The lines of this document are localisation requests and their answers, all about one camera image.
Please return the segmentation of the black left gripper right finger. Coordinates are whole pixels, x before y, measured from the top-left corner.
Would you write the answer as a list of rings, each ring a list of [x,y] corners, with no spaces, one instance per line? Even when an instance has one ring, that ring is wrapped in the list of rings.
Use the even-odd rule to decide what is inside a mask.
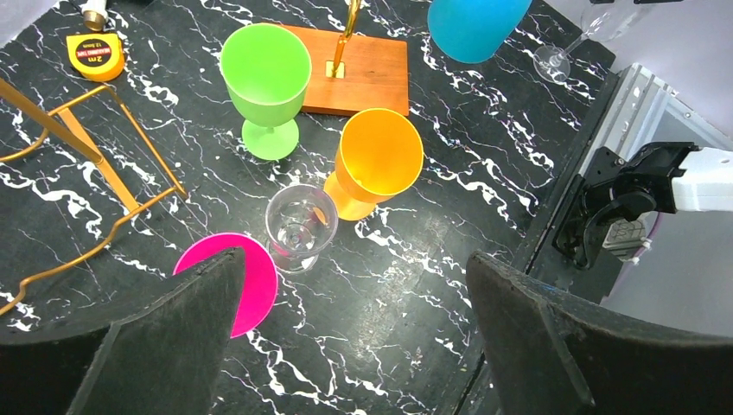
[[[645,322],[474,252],[466,284],[505,414],[729,414],[732,340]]]

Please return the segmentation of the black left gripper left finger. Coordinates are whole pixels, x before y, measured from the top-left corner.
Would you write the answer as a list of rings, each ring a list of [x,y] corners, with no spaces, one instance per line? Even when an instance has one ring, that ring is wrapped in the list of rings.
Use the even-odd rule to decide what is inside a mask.
[[[119,300],[1,333],[4,414],[204,414],[245,282],[228,248]]]

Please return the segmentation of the blue plastic wine glass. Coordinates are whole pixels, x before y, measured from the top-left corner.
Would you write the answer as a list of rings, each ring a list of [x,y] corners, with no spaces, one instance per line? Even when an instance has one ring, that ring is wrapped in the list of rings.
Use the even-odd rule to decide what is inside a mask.
[[[434,0],[428,9],[430,37],[450,59],[489,60],[519,25],[531,0]]]

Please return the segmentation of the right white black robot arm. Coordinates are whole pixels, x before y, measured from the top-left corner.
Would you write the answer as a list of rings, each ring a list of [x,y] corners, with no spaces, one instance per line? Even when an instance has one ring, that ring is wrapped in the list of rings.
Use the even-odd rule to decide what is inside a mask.
[[[652,142],[626,161],[596,150],[560,205],[552,244],[572,264],[591,268],[610,227],[659,212],[729,212],[732,153],[693,142]]]

